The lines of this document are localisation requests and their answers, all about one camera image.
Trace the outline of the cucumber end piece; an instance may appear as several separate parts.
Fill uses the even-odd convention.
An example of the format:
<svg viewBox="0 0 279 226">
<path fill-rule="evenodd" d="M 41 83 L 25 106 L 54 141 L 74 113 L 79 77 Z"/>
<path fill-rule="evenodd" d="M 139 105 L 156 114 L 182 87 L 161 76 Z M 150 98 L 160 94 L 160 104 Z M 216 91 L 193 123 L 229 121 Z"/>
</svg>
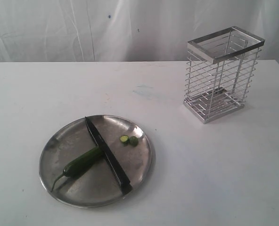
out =
<svg viewBox="0 0 279 226">
<path fill-rule="evenodd" d="M 136 136 L 131 136 L 129 137 L 129 144 L 132 145 L 133 147 L 137 146 L 139 143 L 139 140 Z"/>
</svg>

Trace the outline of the green chili pepper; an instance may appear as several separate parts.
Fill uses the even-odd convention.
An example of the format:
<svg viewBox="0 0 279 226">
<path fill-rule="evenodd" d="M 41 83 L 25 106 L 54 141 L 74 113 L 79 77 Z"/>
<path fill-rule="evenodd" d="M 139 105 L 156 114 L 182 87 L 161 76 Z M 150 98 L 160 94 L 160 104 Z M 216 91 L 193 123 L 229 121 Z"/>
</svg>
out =
<svg viewBox="0 0 279 226">
<path fill-rule="evenodd" d="M 53 192 L 56 182 L 62 177 L 73 178 L 81 173 L 83 173 L 86 169 L 91 167 L 97 160 L 99 160 L 103 156 L 103 151 L 98 147 L 94 147 L 91 150 L 85 152 L 80 155 L 76 159 L 69 162 L 62 170 L 62 173 L 55 179 L 51 192 Z"/>
</svg>

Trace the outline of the round steel plate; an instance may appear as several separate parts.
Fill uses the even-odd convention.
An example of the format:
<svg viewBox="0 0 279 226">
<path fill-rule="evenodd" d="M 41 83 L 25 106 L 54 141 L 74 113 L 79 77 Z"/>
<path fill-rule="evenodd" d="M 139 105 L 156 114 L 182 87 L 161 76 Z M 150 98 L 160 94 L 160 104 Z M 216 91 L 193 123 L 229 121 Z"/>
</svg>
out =
<svg viewBox="0 0 279 226">
<path fill-rule="evenodd" d="M 146 180 L 152 169 L 154 149 L 146 133 L 134 122 L 114 115 L 88 117 L 98 129 L 112 153 L 130 180 L 132 190 L 122 191 L 106 161 L 100 158 L 80 175 L 62 177 L 52 185 L 72 160 L 96 146 L 90 136 L 84 118 L 69 123 L 55 133 L 45 145 L 39 163 L 39 175 L 43 187 L 56 200 L 80 208 L 105 206 L 131 194 Z M 123 144 L 120 137 L 136 136 L 137 146 Z"/>
</svg>

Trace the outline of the black handled serrated knife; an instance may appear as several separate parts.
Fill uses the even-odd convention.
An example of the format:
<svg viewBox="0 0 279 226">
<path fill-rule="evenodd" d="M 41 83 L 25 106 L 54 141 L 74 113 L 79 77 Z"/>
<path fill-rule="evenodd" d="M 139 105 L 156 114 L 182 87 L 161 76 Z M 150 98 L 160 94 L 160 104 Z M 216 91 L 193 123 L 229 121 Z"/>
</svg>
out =
<svg viewBox="0 0 279 226">
<path fill-rule="evenodd" d="M 95 125 L 91 122 L 91 120 L 88 117 L 84 117 L 87 130 L 92 137 L 95 144 L 102 150 L 104 153 L 105 159 L 122 191 L 122 194 L 127 194 L 132 190 L 132 186 L 130 185 L 130 180 L 128 176 L 126 175 L 125 171 L 121 167 L 120 163 L 110 150 L 107 143 L 104 141 L 103 137 L 101 136 L 98 129 L 95 127 Z"/>
</svg>

